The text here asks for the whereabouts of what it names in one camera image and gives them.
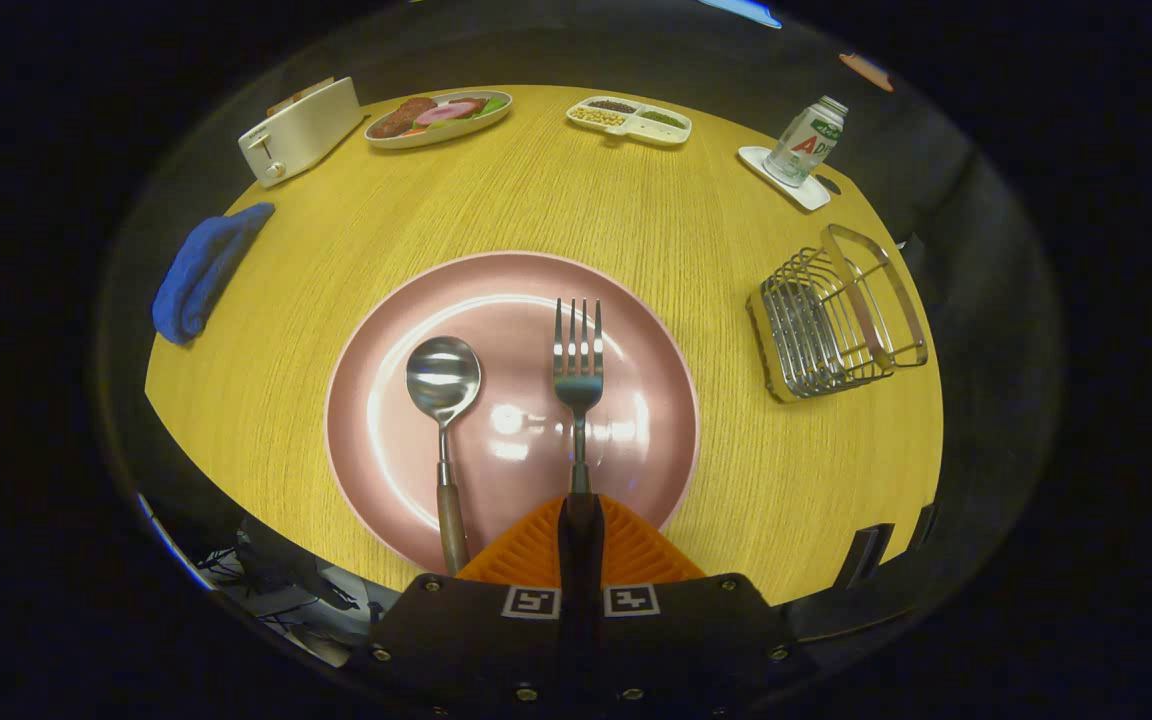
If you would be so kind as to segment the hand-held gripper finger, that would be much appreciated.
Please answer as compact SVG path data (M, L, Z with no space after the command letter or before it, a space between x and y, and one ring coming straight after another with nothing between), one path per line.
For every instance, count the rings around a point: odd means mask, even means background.
M581 497L581 702L594 717L755 717L799 680L781 611L634 511Z
M539 717L562 696L582 585L562 568L566 497L456 574L412 579L371 630L366 679L414 717Z

